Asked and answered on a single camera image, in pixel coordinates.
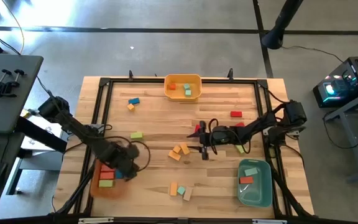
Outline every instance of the gray floor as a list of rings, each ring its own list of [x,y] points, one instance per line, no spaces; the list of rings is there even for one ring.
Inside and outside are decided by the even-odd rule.
[[[273,26],[284,0],[259,0],[265,29]],[[146,27],[256,29],[252,0],[17,0],[9,1],[23,26]],[[15,26],[0,3],[0,26]],[[289,29],[358,30],[358,1],[305,0]],[[19,49],[18,31],[0,38]],[[285,46],[302,45],[332,52],[341,59],[358,55],[358,35],[287,35]],[[67,99],[74,112],[84,76],[164,76],[199,73],[223,77],[266,77],[257,34],[117,34],[25,32],[24,54],[41,55],[40,78]],[[334,57],[302,49],[269,50],[273,75],[284,78],[288,95],[301,101],[308,116],[300,138],[315,213],[323,218],[358,221],[358,183],[346,177],[357,171],[350,150],[330,145],[311,89],[339,65]],[[36,108],[47,98],[35,84],[26,103]],[[339,126],[330,125],[337,142],[346,145]],[[50,211],[57,174],[24,172],[25,195],[4,196],[0,217],[43,215]]]

